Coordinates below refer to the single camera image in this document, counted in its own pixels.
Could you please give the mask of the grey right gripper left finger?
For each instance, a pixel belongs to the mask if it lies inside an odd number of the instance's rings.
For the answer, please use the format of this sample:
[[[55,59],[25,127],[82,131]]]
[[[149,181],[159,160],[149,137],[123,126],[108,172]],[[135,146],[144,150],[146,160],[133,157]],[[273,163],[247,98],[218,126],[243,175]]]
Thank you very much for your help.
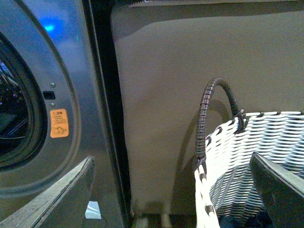
[[[28,204],[4,219],[2,228],[80,228],[95,178],[95,158],[86,157]]]

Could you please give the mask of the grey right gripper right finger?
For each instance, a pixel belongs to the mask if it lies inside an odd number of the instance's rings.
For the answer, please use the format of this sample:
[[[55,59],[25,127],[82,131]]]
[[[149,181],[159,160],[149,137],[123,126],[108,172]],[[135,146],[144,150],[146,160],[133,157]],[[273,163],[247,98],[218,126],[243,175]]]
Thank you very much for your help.
[[[254,186],[275,228],[304,226],[304,180],[254,152],[250,171]]]

